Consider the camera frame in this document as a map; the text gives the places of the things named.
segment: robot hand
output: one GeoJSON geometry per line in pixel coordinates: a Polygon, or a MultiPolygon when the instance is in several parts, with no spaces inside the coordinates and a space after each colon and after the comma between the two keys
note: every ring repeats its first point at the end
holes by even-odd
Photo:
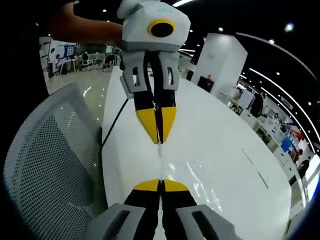
{"type": "Polygon", "coordinates": [[[179,85],[178,49],[187,40],[190,21],[158,0],[123,0],[117,16],[123,22],[120,78],[138,119],[155,144],[164,143],[176,116],[179,85]],[[154,93],[149,82],[152,69],[154,93]]]}

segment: white pillar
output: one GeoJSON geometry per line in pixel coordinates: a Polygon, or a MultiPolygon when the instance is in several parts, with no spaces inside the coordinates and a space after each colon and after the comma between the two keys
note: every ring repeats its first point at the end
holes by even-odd
{"type": "Polygon", "coordinates": [[[220,92],[226,93],[236,85],[247,55],[234,36],[209,33],[191,82],[198,84],[201,76],[211,75],[214,81],[211,94],[222,99],[220,92]]]}

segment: black cable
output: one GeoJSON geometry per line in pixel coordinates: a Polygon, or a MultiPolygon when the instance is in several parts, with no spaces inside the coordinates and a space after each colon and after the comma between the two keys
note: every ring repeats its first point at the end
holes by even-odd
{"type": "Polygon", "coordinates": [[[129,99],[127,98],[127,99],[124,101],[124,103],[122,104],[122,107],[120,108],[118,114],[116,115],[115,119],[113,120],[113,123],[112,123],[112,125],[111,125],[111,127],[110,127],[110,129],[109,129],[109,131],[108,131],[108,134],[106,135],[105,139],[103,140],[103,143],[102,143],[102,146],[101,146],[101,151],[102,151],[102,148],[104,147],[104,145],[106,144],[106,141],[107,141],[107,139],[108,139],[108,137],[109,137],[112,129],[114,128],[114,126],[115,126],[115,124],[116,124],[116,121],[118,120],[118,118],[119,118],[122,110],[123,110],[124,107],[126,106],[128,100],[129,100],[129,99]]]}

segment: yellow ring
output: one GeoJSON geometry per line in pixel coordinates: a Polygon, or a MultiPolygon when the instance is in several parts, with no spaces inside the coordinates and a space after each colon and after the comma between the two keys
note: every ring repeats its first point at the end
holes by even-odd
{"type": "Polygon", "coordinates": [[[154,26],[154,25],[157,25],[157,24],[170,24],[171,26],[172,26],[172,28],[173,28],[173,33],[176,31],[176,24],[173,22],[173,21],[171,21],[171,20],[169,20],[169,19],[165,19],[165,18],[159,18],[159,19],[157,19],[157,20],[154,20],[154,21],[152,21],[150,24],[149,24],[149,26],[148,26],[148,32],[149,32],[149,34],[150,35],[152,35],[153,36],[153,34],[151,33],[151,29],[152,29],[152,27],[154,26]]]}

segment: glossy table surface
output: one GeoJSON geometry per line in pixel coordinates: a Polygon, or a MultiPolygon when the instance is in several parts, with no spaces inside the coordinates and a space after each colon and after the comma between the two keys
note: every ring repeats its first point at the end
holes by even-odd
{"type": "MultiPolygon", "coordinates": [[[[107,91],[103,136],[126,100],[114,67],[107,91]]],[[[288,223],[291,187],[278,160],[232,110],[195,84],[180,79],[177,114],[167,142],[153,144],[135,113],[124,107],[102,150],[109,206],[123,203],[133,187],[151,179],[186,185],[235,226],[243,240],[281,240],[288,223]]],[[[154,239],[166,239],[159,226],[154,239]]]]}

